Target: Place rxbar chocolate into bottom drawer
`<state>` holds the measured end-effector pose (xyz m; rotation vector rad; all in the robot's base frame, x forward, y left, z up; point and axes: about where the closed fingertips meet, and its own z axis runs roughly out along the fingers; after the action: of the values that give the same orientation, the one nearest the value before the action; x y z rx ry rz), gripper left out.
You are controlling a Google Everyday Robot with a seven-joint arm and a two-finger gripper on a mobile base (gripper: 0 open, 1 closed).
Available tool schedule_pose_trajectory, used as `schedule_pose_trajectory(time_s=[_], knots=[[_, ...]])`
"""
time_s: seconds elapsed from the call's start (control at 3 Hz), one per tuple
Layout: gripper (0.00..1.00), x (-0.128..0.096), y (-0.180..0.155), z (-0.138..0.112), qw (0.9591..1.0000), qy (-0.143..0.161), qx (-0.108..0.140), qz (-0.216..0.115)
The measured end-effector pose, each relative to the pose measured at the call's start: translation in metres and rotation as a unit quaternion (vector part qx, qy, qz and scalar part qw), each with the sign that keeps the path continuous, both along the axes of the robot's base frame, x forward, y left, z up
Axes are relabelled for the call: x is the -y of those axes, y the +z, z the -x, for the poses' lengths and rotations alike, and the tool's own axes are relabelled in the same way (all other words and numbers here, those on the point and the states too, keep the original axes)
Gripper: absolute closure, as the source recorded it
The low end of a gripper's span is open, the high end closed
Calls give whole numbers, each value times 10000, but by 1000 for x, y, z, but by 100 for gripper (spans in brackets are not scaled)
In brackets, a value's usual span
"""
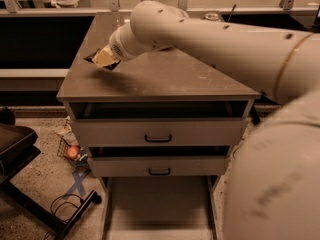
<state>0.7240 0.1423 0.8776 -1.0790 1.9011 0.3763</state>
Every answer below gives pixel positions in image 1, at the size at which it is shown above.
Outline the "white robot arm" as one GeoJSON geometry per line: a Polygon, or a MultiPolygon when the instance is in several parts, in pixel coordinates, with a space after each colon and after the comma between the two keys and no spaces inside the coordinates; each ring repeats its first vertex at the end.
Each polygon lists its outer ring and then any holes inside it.
{"type": "Polygon", "coordinates": [[[319,44],[316,33],[193,19],[143,1],[93,61],[175,47],[280,103],[232,162],[224,240],[320,240],[319,44]]]}

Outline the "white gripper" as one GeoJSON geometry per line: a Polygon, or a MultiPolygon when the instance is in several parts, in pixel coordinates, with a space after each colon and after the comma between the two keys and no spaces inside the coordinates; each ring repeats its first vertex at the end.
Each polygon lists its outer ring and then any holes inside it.
{"type": "Polygon", "coordinates": [[[92,61],[98,67],[106,67],[116,63],[116,58],[128,61],[144,52],[145,50],[133,34],[131,27],[123,25],[110,36],[109,45],[96,51],[92,61]]]}

